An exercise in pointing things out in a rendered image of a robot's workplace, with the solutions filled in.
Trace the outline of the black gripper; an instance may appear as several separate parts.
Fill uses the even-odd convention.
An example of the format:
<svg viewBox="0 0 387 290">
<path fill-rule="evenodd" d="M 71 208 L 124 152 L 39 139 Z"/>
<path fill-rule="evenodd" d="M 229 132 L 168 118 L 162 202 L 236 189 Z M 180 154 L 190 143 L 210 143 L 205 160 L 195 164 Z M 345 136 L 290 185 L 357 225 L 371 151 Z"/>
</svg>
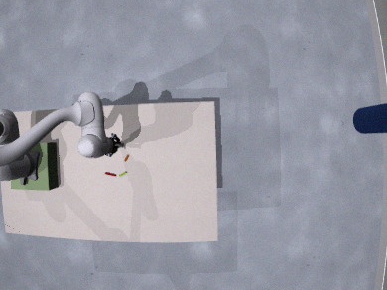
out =
<svg viewBox="0 0 387 290">
<path fill-rule="evenodd" d="M 118 149 L 116 149 L 116 148 L 123 147 L 121 144 L 124 144 L 124 143 L 122 143 L 122 142 L 119 142 L 120 139 L 117 137 L 116 134 L 113 134 L 113 133 L 112 133 L 110 139 L 111 139 L 112 142 L 113 142 L 113 150 L 112 150 L 109 154 L 106 155 L 106 156 L 109 156 L 109 157 L 111 157 L 114 153 L 116 153 L 116 152 L 118 151 Z M 114 141 L 114 139 L 115 139 L 116 141 Z M 118 140 L 118 141 L 117 141 L 117 140 Z M 116 145 L 116 143 L 117 143 L 117 144 L 120 144 L 120 145 Z M 116 147 L 116 148 L 115 148 L 115 147 Z M 114 150 L 114 148 L 115 148 L 116 150 Z"/>
</svg>

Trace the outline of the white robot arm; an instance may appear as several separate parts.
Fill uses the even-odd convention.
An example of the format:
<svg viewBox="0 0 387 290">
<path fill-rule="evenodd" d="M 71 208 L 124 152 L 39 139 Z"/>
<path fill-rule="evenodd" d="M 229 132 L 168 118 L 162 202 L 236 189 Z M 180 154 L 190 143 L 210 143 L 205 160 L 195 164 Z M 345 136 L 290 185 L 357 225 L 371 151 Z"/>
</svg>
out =
<svg viewBox="0 0 387 290">
<path fill-rule="evenodd" d="M 113 142 L 105 134 L 102 103 L 94 92 L 83 93 L 73 106 L 52 112 L 22 136 L 14 113 L 0 109 L 0 181 L 20 178 L 21 185 L 26 185 L 27 178 L 38 180 L 40 152 L 30 150 L 65 121 L 81 127 L 77 149 L 82 156 L 99 158 L 113 150 Z"/>
</svg>

